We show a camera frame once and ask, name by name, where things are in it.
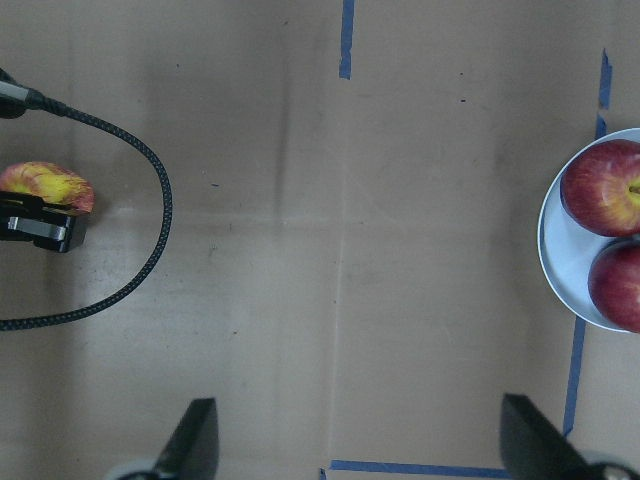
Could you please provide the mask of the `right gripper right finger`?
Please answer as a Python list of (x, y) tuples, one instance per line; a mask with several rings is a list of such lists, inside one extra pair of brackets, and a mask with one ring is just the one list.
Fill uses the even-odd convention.
[(600, 468), (589, 465), (525, 395), (503, 396), (500, 456), (512, 479), (600, 478)]

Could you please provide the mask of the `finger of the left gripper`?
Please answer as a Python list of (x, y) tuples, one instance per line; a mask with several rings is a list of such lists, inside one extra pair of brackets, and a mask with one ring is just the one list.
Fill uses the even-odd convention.
[(1, 240), (67, 253), (85, 240), (85, 212), (34, 195), (1, 192)]

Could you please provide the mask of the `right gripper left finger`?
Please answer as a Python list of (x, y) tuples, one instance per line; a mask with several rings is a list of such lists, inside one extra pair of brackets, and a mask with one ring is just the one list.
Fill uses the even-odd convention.
[(214, 479), (219, 465), (216, 400), (194, 399), (157, 458), (157, 479)]

